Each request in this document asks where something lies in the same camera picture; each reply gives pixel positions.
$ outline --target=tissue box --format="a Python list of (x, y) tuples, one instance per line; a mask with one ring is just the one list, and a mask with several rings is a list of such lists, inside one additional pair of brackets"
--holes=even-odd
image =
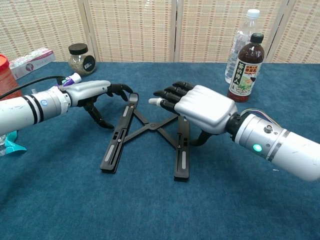
[(17, 80), (54, 60), (56, 60), (54, 51), (41, 47), (25, 56), (10, 61), (9, 67), (14, 78)]

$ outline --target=robotic hand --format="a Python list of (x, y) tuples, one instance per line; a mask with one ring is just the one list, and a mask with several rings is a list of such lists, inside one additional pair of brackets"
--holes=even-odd
[(125, 84), (111, 84), (106, 80), (81, 82), (70, 86), (53, 86), (38, 93), (0, 100), (0, 136), (41, 123), (67, 112), (70, 107), (84, 107), (99, 126), (112, 129), (94, 106), (102, 94), (128, 98), (124, 91), (132, 93)]
[(183, 116), (202, 130), (191, 145), (228, 132), (235, 143), (305, 181), (320, 177), (320, 144), (254, 114), (238, 114), (235, 102), (220, 93), (179, 81), (154, 95), (160, 98), (151, 98), (150, 104)]

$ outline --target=glass jar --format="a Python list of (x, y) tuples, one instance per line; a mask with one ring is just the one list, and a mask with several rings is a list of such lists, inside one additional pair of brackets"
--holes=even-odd
[(85, 43), (76, 43), (69, 46), (69, 66), (80, 76), (91, 74), (95, 70), (96, 60), (88, 53)]

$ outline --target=brown liquid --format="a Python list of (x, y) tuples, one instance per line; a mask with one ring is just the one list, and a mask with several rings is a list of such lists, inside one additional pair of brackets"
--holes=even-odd
[[(248, 64), (260, 64), (263, 62), (265, 57), (265, 51), (263, 47), (259, 43), (250, 42), (245, 45), (239, 52), (238, 58), (239, 60), (248, 63)], [(248, 101), (250, 95), (247, 96), (239, 96), (236, 95), (230, 90), (228, 90), (227, 97), (233, 99), (235, 102), (243, 103)]]

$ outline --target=green indicator light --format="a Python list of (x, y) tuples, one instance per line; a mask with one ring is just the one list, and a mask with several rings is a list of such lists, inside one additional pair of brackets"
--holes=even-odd
[(253, 145), (253, 150), (255, 150), (256, 152), (261, 152), (262, 151), (262, 147), (259, 144), (254, 144)]

